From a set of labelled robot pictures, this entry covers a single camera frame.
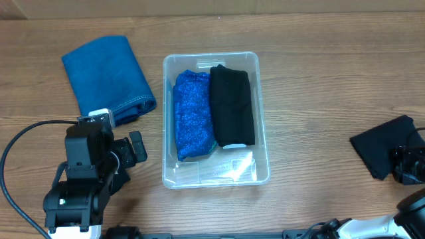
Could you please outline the black cloth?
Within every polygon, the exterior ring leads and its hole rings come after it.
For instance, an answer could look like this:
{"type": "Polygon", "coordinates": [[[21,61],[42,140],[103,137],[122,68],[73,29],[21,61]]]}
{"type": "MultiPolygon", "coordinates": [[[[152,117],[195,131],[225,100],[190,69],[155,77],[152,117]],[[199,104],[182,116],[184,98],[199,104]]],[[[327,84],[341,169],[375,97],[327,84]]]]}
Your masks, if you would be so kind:
{"type": "Polygon", "coordinates": [[[254,145],[255,129],[248,73],[221,64],[210,69],[210,106],[219,146],[254,145]]]}
{"type": "Polygon", "coordinates": [[[117,193],[130,180],[130,176],[126,169],[120,167],[112,179],[110,195],[117,193]]]}
{"type": "Polygon", "coordinates": [[[424,147],[424,138],[415,130],[414,120],[399,116],[350,138],[372,178],[383,181],[391,172],[390,150],[398,147],[424,147]]]}

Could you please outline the sparkly blue cloth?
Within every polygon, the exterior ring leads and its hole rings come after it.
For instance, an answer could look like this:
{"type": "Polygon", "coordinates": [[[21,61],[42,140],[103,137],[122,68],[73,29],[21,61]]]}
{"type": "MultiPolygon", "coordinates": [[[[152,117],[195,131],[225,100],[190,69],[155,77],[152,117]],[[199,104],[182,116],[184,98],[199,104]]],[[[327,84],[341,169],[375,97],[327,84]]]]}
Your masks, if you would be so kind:
{"type": "Polygon", "coordinates": [[[210,74],[185,70],[173,87],[175,143],[179,161],[208,155],[217,146],[210,107],[210,74]]]}

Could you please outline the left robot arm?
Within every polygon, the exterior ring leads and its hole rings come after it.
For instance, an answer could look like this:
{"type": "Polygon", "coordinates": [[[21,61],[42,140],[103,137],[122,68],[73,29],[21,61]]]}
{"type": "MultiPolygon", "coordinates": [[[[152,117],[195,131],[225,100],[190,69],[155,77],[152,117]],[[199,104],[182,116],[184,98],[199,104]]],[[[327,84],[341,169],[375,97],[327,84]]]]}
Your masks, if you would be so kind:
{"type": "Polygon", "coordinates": [[[67,160],[60,164],[43,202],[51,238],[100,238],[110,197],[129,181],[127,169],[147,160],[139,131],[115,139],[101,123],[66,130],[67,160]]]}

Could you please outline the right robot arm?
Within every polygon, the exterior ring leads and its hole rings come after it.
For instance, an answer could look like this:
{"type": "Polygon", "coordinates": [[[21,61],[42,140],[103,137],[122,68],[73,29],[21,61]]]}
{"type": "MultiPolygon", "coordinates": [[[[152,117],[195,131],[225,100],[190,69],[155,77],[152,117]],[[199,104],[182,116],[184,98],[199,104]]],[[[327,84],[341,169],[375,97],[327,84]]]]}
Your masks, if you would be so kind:
{"type": "MultiPolygon", "coordinates": [[[[424,182],[424,148],[394,150],[400,178],[424,182]]],[[[370,220],[330,220],[311,226],[302,238],[417,238],[424,239],[424,189],[406,197],[396,206],[398,212],[370,220]]]]}

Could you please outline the folded blue denim jeans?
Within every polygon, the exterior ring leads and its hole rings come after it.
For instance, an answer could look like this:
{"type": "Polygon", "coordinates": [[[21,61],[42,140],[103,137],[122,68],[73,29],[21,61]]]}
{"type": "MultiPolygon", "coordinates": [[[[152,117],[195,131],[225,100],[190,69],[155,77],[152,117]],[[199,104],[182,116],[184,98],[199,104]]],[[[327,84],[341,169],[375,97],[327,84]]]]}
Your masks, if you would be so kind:
{"type": "Polygon", "coordinates": [[[157,101],[125,36],[88,42],[62,56],[80,113],[109,109],[120,126],[153,111],[157,101]]]}

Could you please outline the white label in bin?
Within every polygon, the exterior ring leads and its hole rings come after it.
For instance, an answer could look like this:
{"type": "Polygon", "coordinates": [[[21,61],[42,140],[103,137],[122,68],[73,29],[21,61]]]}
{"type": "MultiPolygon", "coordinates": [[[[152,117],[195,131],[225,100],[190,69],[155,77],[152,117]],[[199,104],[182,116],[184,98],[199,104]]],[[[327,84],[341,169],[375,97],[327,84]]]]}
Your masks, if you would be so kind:
{"type": "Polygon", "coordinates": [[[245,148],[246,145],[242,143],[234,143],[223,146],[223,149],[236,149],[236,148],[245,148]]]}

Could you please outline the clear plastic storage bin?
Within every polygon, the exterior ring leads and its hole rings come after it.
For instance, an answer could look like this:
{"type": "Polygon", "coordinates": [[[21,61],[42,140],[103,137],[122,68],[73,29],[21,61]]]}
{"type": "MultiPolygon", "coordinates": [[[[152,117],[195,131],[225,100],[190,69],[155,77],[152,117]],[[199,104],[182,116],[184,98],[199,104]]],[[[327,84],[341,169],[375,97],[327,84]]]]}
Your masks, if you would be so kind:
{"type": "Polygon", "coordinates": [[[263,185],[270,180],[264,124],[260,62],[254,52],[170,54],[163,61],[163,184],[169,189],[263,185]],[[208,155],[179,161],[175,143],[173,87],[185,70],[208,72],[219,64],[248,73],[252,95],[255,144],[245,148],[215,147],[208,155]]]}

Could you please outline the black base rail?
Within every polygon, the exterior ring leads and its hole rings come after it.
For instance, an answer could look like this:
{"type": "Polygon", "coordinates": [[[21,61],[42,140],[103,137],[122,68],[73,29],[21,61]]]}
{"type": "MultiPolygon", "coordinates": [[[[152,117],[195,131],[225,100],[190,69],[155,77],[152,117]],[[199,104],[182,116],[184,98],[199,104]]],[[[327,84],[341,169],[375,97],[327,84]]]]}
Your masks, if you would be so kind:
{"type": "Polygon", "coordinates": [[[136,226],[117,226],[109,228],[100,239],[294,239],[311,238],[314,230],[291,229],[273,233],[236,233],[236,234],[184,234],[170,233],[143,234],[136,226]]]}

